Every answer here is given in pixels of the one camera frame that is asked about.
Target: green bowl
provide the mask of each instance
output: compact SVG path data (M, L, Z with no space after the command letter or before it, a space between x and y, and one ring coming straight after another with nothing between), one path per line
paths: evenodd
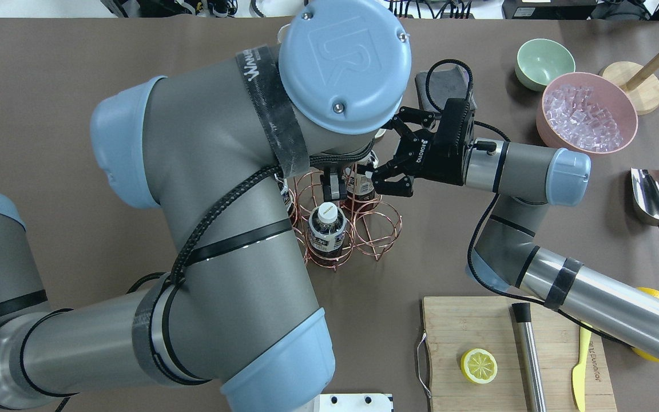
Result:
M575 71L571 52L553 40L528 40L518 49L515 75L533 91L542 92L558 76Z

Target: stainless steel muddler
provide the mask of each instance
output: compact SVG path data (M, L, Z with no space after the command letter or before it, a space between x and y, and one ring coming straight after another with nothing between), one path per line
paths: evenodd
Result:
M530 303L513 303L513 315L515 315L515 325L518 326L520 347L525 363L528 384L528 408L532 412L546 412L541 367L538 366L538 352L535 350L533 324L530 320Z

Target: yellow knife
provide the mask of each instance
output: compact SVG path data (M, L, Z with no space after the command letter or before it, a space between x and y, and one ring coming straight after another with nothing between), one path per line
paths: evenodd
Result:
M571 371L573 399L576 401L576 407L581 412L586 411L586 401L583 398L583 384L586 381L586 355L589 352L589 340L591 340L591 331L581 328L578 332L578 363Z

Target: wooden cutting board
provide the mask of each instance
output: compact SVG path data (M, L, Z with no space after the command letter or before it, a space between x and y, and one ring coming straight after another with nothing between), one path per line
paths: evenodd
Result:
M503 297L426 297L423 317L429 354L431 411L528 412L522 356L518 357L511 303ZM543 393L549 412L575 411L571 370L578 362L578 326L531 305ZM479 385L463 377L461 355L474 347L492 353L497 377ZM617 411L601 337L591 336L586 362L586 411Z

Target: wooden base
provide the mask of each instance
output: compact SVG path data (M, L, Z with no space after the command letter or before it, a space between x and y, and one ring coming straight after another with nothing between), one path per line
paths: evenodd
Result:
M423 298L432 412L533 410L526 405L525 363L510 315L515 302L519 300L497 296ZM531 305L530 311L548 410L576 412L571 369L578 362L578 326L539 305ZM497 377L491 383L478 385L462 375L461 355L473 347L495 357ZM617 412L602 339L596 335L589 345L585 380L586 410Z
M659 80L650 75L635 89L625 89L625 84L642 68L638 63L616 62L602 70L601 76L624 90L630 97L637 114L648 114L659 106Z

